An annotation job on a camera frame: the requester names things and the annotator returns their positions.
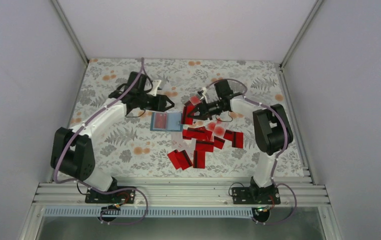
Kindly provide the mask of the teal leather card holder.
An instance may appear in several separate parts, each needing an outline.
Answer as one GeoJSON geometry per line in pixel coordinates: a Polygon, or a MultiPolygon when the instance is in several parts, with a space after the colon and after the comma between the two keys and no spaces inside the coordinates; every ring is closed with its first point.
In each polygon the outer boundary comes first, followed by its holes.
{"type": "Polygon", "coordinates": [[[150,130],[155,132],[181,132],[183,130],[182,113],[153,113],[151,117],[150,130]]]}

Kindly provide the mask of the red striped card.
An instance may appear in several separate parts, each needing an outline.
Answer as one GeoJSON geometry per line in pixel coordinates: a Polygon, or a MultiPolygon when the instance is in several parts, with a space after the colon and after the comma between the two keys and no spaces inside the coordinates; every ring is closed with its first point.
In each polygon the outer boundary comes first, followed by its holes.
{"type": "Polygon", "coordinates": [[[192,118],[191,112],[194,110],[195,106],[190,104],[190,105],[185,105],[183,107],[182,111],[182,117],[181,117],[181,124],[182,125],[193,125],[194,119],[192,118]]]}
{"type": "Polygon", "coordinates": [[[153,128],[157,130],[164,130],[167,127],[167,114],[156,113],[153,120],[153,128]]]}

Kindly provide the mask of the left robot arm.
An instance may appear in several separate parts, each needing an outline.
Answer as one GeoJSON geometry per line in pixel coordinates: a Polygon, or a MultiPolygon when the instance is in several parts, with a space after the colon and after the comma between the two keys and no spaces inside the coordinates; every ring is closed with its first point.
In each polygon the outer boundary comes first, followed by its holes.
{"type": "Polygon", "coordinates": [[[173,108],[174,102],[158,93],[160,83],[151,80],[144,70],[132,71],[127,82],[111,92],[102,107],[84,122],[72,128],[60,127],[54,134],[50,160],[53,181],[63,183],[58,178],[62,173],[68,181],[94,189],[104,202],[114,201],[118,195],[115,178],[97,168],[93,141],[134,109],[164,113],[173,108]]]}

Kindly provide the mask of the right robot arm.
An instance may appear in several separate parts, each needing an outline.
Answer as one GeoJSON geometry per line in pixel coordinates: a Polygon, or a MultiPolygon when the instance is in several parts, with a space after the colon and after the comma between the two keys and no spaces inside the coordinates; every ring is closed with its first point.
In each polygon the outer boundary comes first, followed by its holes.
{"type": "Polygon", "coordinates": [[[244,92],[233,92],[229,82],[229,78],[213,82],[218,99],[212,102],[207,102],[207,87],[199,90],[200,102],[188,116],[208,120],[223,112],[235,112],[253,122],[254,139],[262,154],[250,180],[249,197],[261,204],[268,198],[268,190],[277,186],[274,180],[277,161],[293,141],[293,132],[282,104],[268,106],[252,100],[244,92]]]}

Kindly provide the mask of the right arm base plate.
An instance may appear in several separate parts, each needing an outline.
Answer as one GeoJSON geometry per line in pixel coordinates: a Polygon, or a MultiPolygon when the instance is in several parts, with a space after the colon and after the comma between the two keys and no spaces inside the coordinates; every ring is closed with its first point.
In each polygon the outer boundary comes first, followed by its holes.
{"type": "Polygon", "coordinates": [[[279,205],[281,198],[279,189],[273,185],[268,187],[232,187],[232,201],[235,205],[279,205]]]}

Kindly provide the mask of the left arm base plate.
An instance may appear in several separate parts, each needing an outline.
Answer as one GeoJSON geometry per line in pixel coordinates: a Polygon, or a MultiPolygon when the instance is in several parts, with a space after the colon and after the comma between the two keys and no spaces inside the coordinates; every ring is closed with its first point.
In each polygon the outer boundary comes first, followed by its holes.
{"type": "Polygon", "coordinates": [[[95,190],[89,189],[85,196],[86,204],[133,204],[135,200],[136,188],[133,186],[119,186],[125,189],[112,194],[102,194],[95,190]]]}

